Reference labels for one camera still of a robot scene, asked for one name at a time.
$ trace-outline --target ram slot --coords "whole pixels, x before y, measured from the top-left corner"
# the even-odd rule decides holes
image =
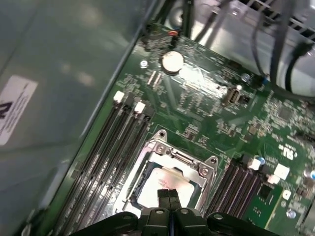
[[[206,215],[210,215],[212,212],[217,211],[217,206],[219,205],[219,201],[221,199],[221,196],[224,194],[224,192],[227,190],[230,184],[230,179],[235,174],[235,171],[237,170],[237,167],[234,165],[233,160],[231,161],[230,165],[228,166],[227,170],[224,173],[223,178],[221,179],[215,194],[213,198],[210,201],[208,210],[206,212]]]
[[[78,227],[80,226],[84,218],[84,215],[90,208],[91,203],[94,202],[95,197],[99,197],[99,195],[97,196],[99,186],[103,184],[104,180],[107,180],[109,178],[112,169],[116,167],[118,153],[120,152],[121,149],[123,149],[124,145],[131,137],[133,130],[137,126],[137,122],[138,122],[137,117],[134,116],[130,117],[130,120],[126,124],[124,130],[116,139],[116,142],[118,144],[117,145],[115,144],[115,147],[112,149],[112,151],[102,157],[102,159],[108,160],[108,162],[104,163],[104,165],[102,166],[103,168],[99,170],[97,176],[98,180],[94,182],[95,183],[95,185],[93,186],[94,188],[90,189],[89,192],[90,194],[85,198],[85,202],[81,205],[78,217],[76,217],[75,222],[71,225],[72,229],[70,230],[70,233],[77,231]]]
[[[96,223],[99,218],[100,215],[102,214],[102,211],[104,209],[104,207],[108,204],[113,192],[115,191],[116,186],[118,185],[119,181],[122,179],[125,168],[127,167],[127,165],[129,164],[129,162],[132,160],[133,154],[136,151],[136,148],[138,147],[144,132],[146,131],[147,125],[148,125],[148,119],[146,118],[146,121],[143,122],[137,136],[135,137],[135,139],[133,139],[132,144],[129,146],[128,150],[127,150],[127,154],[125,157],[121,156],[120,160],[117,164],[117,168],[116,168],[116,172],[114,175],[114,179],[112,180],[112,182],[110,183],[110,186],[108,187],[108,190],[103,198],[103,202],[101,203],[101,206],[98,208],[95,217],[93,219],[93,223]]]
[[[83,187],[83,192],[80,194],[79,199],[76,201],[76,204],[72,208],[71,216],[63,226],[63,230],[61,231],[61,235],[66,235],[70,233],[70,228],[76,221],[76,218],[78,217],[81,207],[84,204],[85,199],[89,195],[94,182],[96,181],[97,176],[99,175],[100,171],[102,170],[103,166],[106,165],[107,159],[104,157],[107,157],[108,154],[112,151],[112,149],[115,147],[115,142],[117,138],[119,137],[119,134],[121,133],[123,127],[126,124],[126,121],[128,119],[129,113],[130,113],[130,106],[125,105],[122,109],[122,114],[118,120],[117,123],[115,123],[115,127],[113,131],[111,132],[111,136],[107,140],[105,147],[103,148],[102,153],[100,154],[97,163],[95,165],[95,168],[92,171],[92,174],[90,175],[90,179],[88,180],[87,184]]]
[[[228,201],[225,202],[225,206],[224,206],[222,212],[226,212],[227,214],[232,213],[232,211],[234,210],[234,208],[236,206],[235,201],[236,201],[236,199],[239,199],[238,198],[238,196],[240,196],[239,193],[241,191],[243,191],[243,189],[246,189],[244,187],[244,183],[245,183],[245,180],[248,181],[247,176],[248,176],[248,173],[245,170],[242,170],[242,169],[239,170],[237,177],[234,179],[233,188],[232,188],[231,192],[229,193],[230,197],[229,197]]]
[[[86,177],[88,175],[89,171],[92,171],[92,169],[95,166],[95,156],[98,152],[100,146],[104,142],[104,140],[107,139],[109,135],[109,130],[113,126],[113,122],[121,108],[121,103],[115,104],[113,108],[111,109],[109,116],[105,122],[105,124],[102,127],[102,130],[100,131],[96,142],[94,143],[90,153],[88,154],[87,159],[85,160],[85,163],[82,165],[80,174],[76,177],[76,180],[74,181],[71,190],[66,198],[66,201],[63,205],[63,208],[61,209],[58,220],[56,223],[55,229],[58,229],[62,227],[62,225],[66,222],[65,216],[69,215],[69,205],[75,204],[75,199],[78,198],[80,192],[82,191],[82,186],[84,185],[84,182],[86,181]]]
[[[210,201],[207,215],[222,212],[242,218],[261,184],[259,173],[233,159]]]
[[[246,190],[245,199],[243,200],[243,203],[240,205],[240,209],[237,209],[237,213],[233,216],[241,219],[243,218],[243,215],[245,214],[249,204],[251,203],[253,197],[258,192],[260,185],[262,184],[262,180],[259,176],[254,176],[252,179],[252,184],[248,185]]]

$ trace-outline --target screw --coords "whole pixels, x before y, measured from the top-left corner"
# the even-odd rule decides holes
[[[158,151],[159,153],[163,152],[163,151],[164,151],[164,147],[163,147],[162,145],[159,145],[159,146],[157,147],[157,151]]]
[[[249,74],[244,73],[241,75],[241,80],[248,83],[251,80],[251,76]]]
[[[204,176],[206,176],[206,175],[209,173],[208,168],[203,167],[203,168],[201,169],[201,173],[202,173]]]
[[[239,8],[234,8],[233,11],[232,11],[232,14],[234,16],[237,16],[239,13],[240,13],[240,9]]]
[[[296,212],[293,211],[292,209],[288,209],[287,212],[286,212],[286,216],[289,219],[294,219],[296,217]]]
[[[142,60],[140,62],[140,68],[144,69],[144,68],[147,68],[147,67],[148,67],[148,62],[146,60]]]
[[[187,209],[181,209],[181,214],[188,214],[188,210]]]
[[[213,218],[217,219],[217,220],[223,220],[223,216],[216,214],[213,216]]]
[[[211,162],[212,164],[216,164],[217,160],[216,160],[215,158],[211,158],[211,159],[210,159],[210,162]]]

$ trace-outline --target integrated circuit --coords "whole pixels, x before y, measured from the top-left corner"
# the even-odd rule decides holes
[[[291,110],[285,106],[281,107],[278,117],[284,120],[289,120],[291,118]]]

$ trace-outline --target green circuit board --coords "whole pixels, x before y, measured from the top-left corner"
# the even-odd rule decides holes
[[[210,195],[230,160],[244,153],[264,158],[270,176],[278,164],[286,167],[289,172],[273,184],[268,196],[254,196],[243,219],[281,236],[307,234],[308,229],[302,227],[315,187],[304,172],[312,168],[315,152],[309,140],[298,139],[296,134],[311,134],[315,130],[313,112],[302,101],[274,94],[268,82],[262,83],[259,76],[240,64],[184,37],[174,49],[184,56],[184,67],[176,75],[166,74],[160,58],[169,50],[168,31],[154,25],[146,47],[141,40],[134,47],[61,184],[39,235],[53,229],[60,217],[77,178],[74,173],[78,164],[87,158],[117,91],[134,94],[155,111],[140,145],[164,129],[169,143],[198,159],[218,157],[218,173]],[[226,99],[233,89],[240,92],[240,97],[229,103]]]

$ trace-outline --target capacitor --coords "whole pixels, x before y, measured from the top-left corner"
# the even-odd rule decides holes
[[[315,170],[311,169],[311,168],[307,168],[304,170],[304,176],[306,178],[310,178],[312,180],[315,180]]]
[[[177,74],[184,67],[184,57],[176,51],[170,51],[162,57],[162,67],[169,75]]]
[[[241,80],[243,80],[244,82],[248,83],[251,81],[251,76],[247,73],[244,73],[241,75]]]
[[[264,164],[266,164],[266,160],[265,158],[263,158],[262,156],[258,156],[256,158],[258,161],[260,161],[260,165],[263,166]]]

